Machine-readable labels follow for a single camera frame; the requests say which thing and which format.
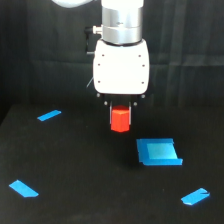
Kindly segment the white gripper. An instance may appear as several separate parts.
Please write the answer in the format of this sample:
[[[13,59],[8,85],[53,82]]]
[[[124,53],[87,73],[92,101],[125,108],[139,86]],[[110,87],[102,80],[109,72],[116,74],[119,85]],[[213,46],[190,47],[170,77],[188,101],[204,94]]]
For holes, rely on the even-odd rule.
[[[112,124],[111,103],[113,96],[138,96],[144,94],[149,84],[149,52],[142,39],[132,46],[113,46],[102,39],[97,41],[93,59],[94,88],[109,106],[109,121]],[[128,105],[129,126],[132,122],[132,103]]]

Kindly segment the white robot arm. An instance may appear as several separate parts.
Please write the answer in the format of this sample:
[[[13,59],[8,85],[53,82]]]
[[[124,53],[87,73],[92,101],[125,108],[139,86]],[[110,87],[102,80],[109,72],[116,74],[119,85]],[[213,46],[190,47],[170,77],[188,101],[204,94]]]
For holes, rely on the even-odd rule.
[[[148,89],[149,52],[142,38],[144,0],[101,0],[102,24],[87,28],[87,35],[100,37],[92,52],[93,82],[98,94],[108,96],[110,125],[123,132],[131,124],[133,97]],[[115,106],[112,97],[127,96],[126,106]]]

